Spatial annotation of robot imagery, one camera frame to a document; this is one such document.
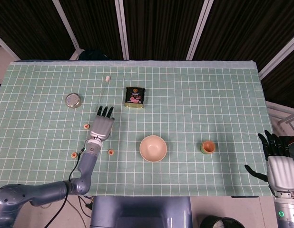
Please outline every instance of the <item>green grid tablecloth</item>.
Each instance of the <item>green grid tablecloth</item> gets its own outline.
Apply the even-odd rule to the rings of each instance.
[[[127,86],[146,89],[145,108],[124,107]],[[69,93],[81,107],[65,105]],[[89,194],[270,195],[244,168],[265,173],[257,133],[272,129],[254,62],[11,63],[0,88],[0,187],[66,180],[99,105],[114,106],[115,123]],[[161,162],[139,153],[152,134],[167,143]],[[214,154],[199,151],[205,140]]]

